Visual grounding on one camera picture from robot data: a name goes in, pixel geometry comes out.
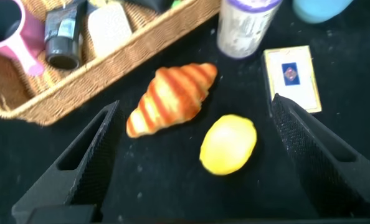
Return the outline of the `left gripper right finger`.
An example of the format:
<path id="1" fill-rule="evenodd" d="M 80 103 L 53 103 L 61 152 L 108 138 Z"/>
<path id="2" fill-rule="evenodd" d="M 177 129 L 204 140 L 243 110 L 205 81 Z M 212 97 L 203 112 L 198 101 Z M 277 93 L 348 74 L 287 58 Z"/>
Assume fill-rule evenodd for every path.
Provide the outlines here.
<path id="1" fill-rule="evenodd" d="M 370 217 L 370 160 L 291 99 L 276 94 L 271 117 L 316 211 Z"/>

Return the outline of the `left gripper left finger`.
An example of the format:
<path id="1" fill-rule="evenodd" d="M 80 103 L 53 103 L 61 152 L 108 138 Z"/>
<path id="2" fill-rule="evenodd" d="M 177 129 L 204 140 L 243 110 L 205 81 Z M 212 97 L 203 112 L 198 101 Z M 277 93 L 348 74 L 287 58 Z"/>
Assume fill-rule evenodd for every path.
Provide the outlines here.
<path id="1" fill-rule="evenodd" d="M 123 121 L 119 101 L 102 108 L 12 206 L 16 222 L 100 221 Z"/>

